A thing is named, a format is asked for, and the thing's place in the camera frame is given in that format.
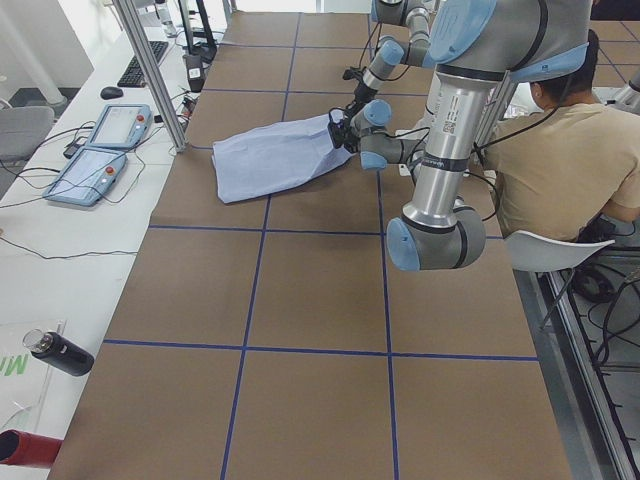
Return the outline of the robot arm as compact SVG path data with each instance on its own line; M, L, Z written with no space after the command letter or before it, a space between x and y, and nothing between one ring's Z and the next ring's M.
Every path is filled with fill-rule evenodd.
M344 79L357 80L354 100L348 106L351 112L359 111L375 98L383 83L391 80L397 65L420 68L432 68L435 65L429 56L429 48L431 26L439 7L440 1L371 2L371 19L376 26L387 24L405 27L409 39L402 42L389 35L381 37L368 66L344 72Z
M358 84L332 143L359 155L366 169L416 163L415 190L386 229L389 256L405 271L463 268L479 258L486 230L458 194L491 94L504 80L547 80L583 63L587 1L376 1L375 22L405 27L406 42L380 39L371 63L351 72ZM436 78L426 137L390 135L390 106L377 92L399 65Z

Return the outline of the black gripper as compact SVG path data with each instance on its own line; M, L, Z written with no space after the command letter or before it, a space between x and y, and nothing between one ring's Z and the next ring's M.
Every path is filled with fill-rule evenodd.
M378 91L376 89L369 87L364 81L359 80L354 90L353 107L363 108L376 97L377 93Z
M329 112L328 132L335 149L344 148L349 153L359 151L359 137L353 132L350 118L342 112Z

